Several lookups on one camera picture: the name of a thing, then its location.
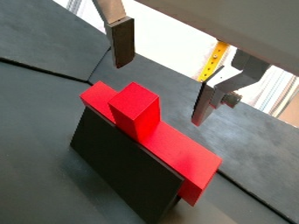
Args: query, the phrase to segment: red cube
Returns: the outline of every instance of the red cube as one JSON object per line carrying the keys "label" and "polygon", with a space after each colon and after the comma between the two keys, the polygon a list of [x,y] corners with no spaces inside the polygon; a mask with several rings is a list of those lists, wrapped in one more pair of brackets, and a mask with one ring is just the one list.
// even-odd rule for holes
{"label": "red cube", "polygon": [[132,82],[108,101],[116,126],[140,142],[153,132],[160,116],[158,95]]}

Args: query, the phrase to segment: red t-shaped block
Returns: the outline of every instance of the red t-shaped block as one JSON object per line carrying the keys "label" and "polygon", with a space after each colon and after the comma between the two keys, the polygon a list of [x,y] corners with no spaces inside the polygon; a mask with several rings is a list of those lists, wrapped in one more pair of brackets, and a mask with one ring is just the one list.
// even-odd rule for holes
{"label": "red t-shaped block", "polygon": [[178,195],[193,206],[221,159],[160,121],[158,96],[136,83],[117,93],[98,82],[80,97],[184,177]]}

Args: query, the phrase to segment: gray mat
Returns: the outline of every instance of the gray mat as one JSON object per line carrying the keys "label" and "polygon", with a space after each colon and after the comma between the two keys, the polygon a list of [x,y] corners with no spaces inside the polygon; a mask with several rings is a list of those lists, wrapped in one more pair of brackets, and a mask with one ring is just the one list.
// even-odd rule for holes
{"label": "gray mat", "polygon": [[0,59],[86,80],[109,44],[52,0],[0,3]]}
{"label": "gray mat", "polygon": [[197,128],[190,123],[200,83],[140,55],[124,68],[109,55],[89,81],[120,90],[136,81],[161,97],[162,119],[222,158],[220,171],[289,221],[299,222],[299,129],[240,103],[213,111]]}
{"label": "gray mat", "polygon": [[[0,223],[141,224],[69,148],[88,87],[0,63]],[[162,224],[285,224],[216,174],[198,203],[182,200]]]}

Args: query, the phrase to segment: black block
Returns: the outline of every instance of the black block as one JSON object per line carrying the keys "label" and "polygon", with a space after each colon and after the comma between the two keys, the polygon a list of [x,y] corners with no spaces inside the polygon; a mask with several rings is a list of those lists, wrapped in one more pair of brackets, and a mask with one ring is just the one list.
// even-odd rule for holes
{"label": "black block", "polygon": [[89,108],[70,147],[146,223],[176,202],[182,177]]}

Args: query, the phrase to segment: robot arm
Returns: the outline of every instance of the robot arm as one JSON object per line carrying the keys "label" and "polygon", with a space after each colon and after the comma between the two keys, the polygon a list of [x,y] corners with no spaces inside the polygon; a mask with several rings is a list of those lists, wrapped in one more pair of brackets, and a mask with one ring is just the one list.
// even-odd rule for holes
{"label": "robot arm", "polygon": [[92,0],[106,29],[116,68],[134,57],[134,20],[126,16],[121,0]]}
{"label": "robot arm", "polygon": [[190,116],[190,121],[197,126],[220,104],[226,104],[232,108],[236,106],[241,96],[232,91],[257,82],[269,68],[268,63],[240,50],[230,65],[232,67],[220,67],[201,83]]}

